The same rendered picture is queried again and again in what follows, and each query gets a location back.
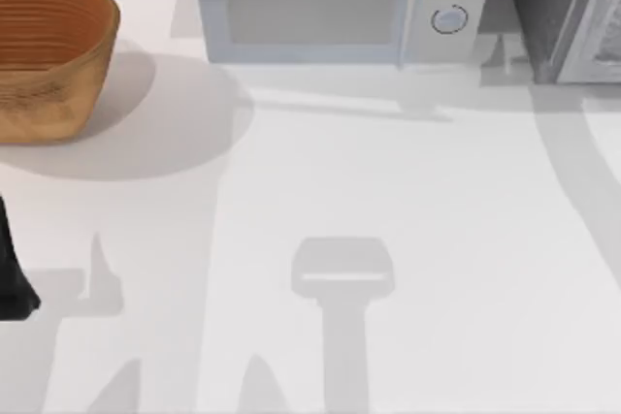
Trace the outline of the pale microwave oven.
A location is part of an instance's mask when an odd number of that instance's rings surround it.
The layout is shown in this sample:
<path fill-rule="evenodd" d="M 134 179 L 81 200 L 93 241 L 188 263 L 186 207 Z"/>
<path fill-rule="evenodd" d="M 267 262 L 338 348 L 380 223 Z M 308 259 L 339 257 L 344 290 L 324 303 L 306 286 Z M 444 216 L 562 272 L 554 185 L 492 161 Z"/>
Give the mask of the pale microwave oven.
<path fill-rule="evenodd" d="M 466 60 L 474 47 L 484 3 L 485 0 L 415 0 L 405 66 Z M 452 5 L 463 7 L 469 14 L 469 22 L 456 34 L 439 34 L 431 25 L 431 17 L 436 10 Z"/>

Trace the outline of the microwave oven door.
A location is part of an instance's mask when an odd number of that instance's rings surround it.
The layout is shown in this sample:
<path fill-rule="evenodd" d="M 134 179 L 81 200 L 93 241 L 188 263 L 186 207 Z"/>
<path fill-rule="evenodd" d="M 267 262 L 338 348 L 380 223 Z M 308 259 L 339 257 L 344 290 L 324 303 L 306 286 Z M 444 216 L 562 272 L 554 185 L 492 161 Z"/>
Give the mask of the microwave oven door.
<path fill-rule="evenodd" d="M 401 64 L 411 0 L 198 0 L 213 63 Z"/>

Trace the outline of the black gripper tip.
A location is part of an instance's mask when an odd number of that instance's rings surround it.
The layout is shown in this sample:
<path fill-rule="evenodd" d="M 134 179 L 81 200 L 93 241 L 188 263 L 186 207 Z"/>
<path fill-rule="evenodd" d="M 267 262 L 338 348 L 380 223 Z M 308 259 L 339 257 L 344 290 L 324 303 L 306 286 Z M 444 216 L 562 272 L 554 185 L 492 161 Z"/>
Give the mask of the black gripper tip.
<path fill-rule="evenodd" d="M 4 199 L 0 196 L 0 322 L 25 321 L 41 306 L 16 256 Z"/>

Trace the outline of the brown woven basket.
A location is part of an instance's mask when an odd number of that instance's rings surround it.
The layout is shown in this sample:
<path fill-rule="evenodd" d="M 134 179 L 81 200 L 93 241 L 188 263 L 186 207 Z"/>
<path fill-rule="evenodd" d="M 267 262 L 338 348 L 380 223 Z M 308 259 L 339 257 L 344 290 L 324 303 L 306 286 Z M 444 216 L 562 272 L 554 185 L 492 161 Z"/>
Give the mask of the brown woven basket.
<path fill-rule="evenodd" d="M 106 80 L 115 0 L 0 0 L 0 144 L 75 137 Z"/>

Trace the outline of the round microwave knob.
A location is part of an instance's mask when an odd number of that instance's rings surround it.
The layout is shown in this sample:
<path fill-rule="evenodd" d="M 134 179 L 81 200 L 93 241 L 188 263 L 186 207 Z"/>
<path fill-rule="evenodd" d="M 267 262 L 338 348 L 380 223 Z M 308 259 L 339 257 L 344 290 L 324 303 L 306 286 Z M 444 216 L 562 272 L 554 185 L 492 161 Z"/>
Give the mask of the round microwave knob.
<path fill-rule="evenodd" d="M 436 10 L 431 17 L 433 29 L 442 35 L 452 35 L 462 31 L 469 22 L 468 12 L 458 5 Z"/>

